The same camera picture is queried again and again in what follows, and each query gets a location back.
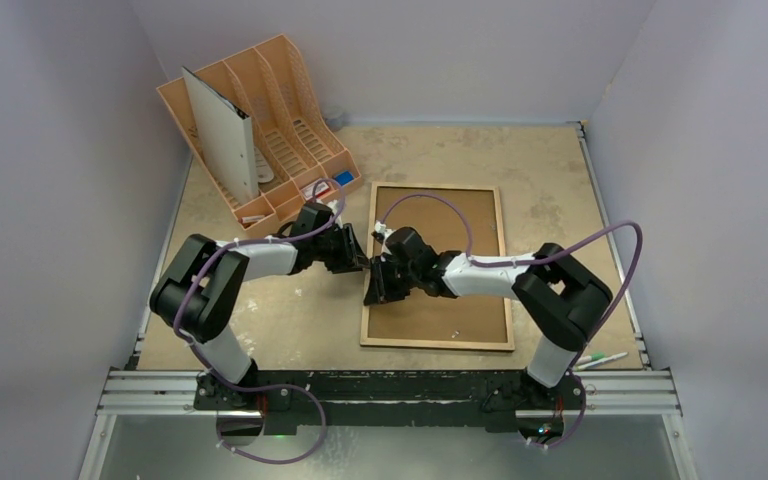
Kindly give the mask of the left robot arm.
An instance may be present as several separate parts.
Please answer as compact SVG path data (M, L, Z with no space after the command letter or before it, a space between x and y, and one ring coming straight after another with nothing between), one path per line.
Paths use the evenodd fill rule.
M315 263L343 274L368 268L370 260L337 209L307 202L294 220L263 238L219 242L189 236L154 287L149 308L220 384L220 397L244 409L267 388L230 325L239 291L246 282L299 274Z

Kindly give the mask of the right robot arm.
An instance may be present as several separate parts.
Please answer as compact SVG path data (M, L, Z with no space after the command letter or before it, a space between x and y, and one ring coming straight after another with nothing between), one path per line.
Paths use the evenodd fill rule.
M609 287L555 243L532 254L488 257L438 253L412 227L393 230L378 222L372 237L382 251L370 260L367 306L402 301L414 290L430 297L492 296L522 304L541 332L521 381L524 399L536 407L559 396L560 381L615 306Z

